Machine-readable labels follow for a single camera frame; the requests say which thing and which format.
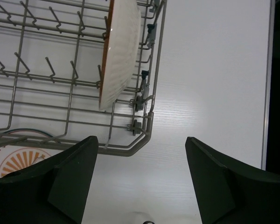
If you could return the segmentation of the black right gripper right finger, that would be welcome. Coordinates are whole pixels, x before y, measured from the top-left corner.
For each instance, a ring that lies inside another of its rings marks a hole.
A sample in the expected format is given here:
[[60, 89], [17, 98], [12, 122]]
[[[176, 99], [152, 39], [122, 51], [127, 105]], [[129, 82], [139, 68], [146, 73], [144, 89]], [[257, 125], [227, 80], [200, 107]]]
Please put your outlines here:
[[194, 137], [185, 143], [204, 224], [280, 224], [280, 175], [227, 156]]

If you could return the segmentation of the white plate with sunburst pattern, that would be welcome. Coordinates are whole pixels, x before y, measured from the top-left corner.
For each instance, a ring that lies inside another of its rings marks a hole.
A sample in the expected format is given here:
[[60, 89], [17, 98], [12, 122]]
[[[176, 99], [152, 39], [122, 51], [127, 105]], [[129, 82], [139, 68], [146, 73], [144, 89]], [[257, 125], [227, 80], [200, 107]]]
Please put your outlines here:
[[36, 147], [21, 147], [14, 145], [1, 146], [0, 178], [9, 173], [34, 165], [58, 154], [59, 152], [60, 150]]

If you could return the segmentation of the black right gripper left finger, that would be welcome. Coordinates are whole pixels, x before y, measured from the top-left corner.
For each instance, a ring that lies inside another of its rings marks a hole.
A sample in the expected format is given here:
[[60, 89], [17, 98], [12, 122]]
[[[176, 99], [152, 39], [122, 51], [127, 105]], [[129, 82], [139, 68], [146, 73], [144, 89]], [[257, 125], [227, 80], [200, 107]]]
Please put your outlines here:
[[0, 224], [80, 224], [98, 155], [98, 139], [0, 178]]

